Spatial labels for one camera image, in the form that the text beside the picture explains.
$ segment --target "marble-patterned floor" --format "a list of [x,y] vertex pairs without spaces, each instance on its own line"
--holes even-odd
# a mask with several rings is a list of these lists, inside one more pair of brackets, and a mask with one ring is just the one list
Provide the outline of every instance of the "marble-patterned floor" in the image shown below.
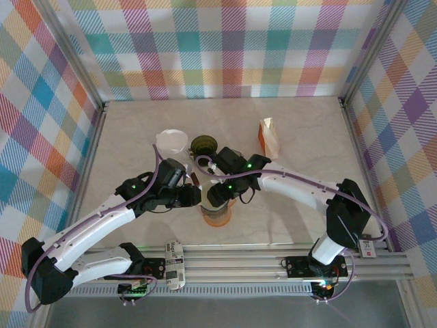
[[[184,131],[188,142],[198,135],[211,135],[219,149],[229,146],[249,158],[261,154],[259,120],[269,117],[273,117],[280,139],[278,163],[325,181],[353,179],[367,195],[335,97],[112,102],[81,215],[99,206],[125,179],[154,169],[152,144],[156,134],[166,128]],[[189,161],[185,154],[175,158]],[[312,243],[326,229],[323,216],[312,208],[267,192],[257,193],[249,205],[237,201],[232,211],[230,222],[222,228],[207,225],[198,207],[145,214],[96,246],[112,247],[127,241],[155,246],[174,238],[185,245]],[[374,219],[366,231],[378,234]]]

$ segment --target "brown paper bag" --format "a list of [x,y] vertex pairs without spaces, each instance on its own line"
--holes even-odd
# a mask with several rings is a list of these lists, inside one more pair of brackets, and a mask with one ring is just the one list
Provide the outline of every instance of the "brown paper bag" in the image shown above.
[[264,155],[269,159],[279,157],[279,139],[273,124],[273,118],[259,121],[258,139]]

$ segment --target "beige table surface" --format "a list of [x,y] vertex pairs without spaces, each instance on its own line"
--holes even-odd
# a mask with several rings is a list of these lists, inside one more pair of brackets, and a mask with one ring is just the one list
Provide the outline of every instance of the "beige table surface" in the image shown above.
[[[260,119],[269,117],[273,117],[280,139],[278,163],[325,181],[353,179],[368,195],[334,97],[112,102],[81,216],[104,202],[125,179],[153,171],[152,144],[166,128],[184,131],[189,143],[198,135],[211,135],[218,141],[219,149],[229,146],[249,158],[254,153],[261,154],[258,124]],[[176,159],[189,161],[186,155]],[[175,238],[184,245],[312,243],[326,229],[321,214],[273,193],[259,192],[249,205],[238,201],[232,211],[231,221],[222,228],[207,225],[198,207],[160,215],[147,213],[96,246],[112,247],[127,241],[137,246],[157,246]],[[374,219],[366,231],[378,234]]]

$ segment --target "paper bag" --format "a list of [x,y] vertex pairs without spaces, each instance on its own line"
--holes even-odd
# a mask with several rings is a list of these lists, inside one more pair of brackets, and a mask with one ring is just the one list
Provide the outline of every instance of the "paper bag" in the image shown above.
[[279,157],[279,139],[274,129],[273,118],[259,121],[258,139],[266,157],[269,159]]

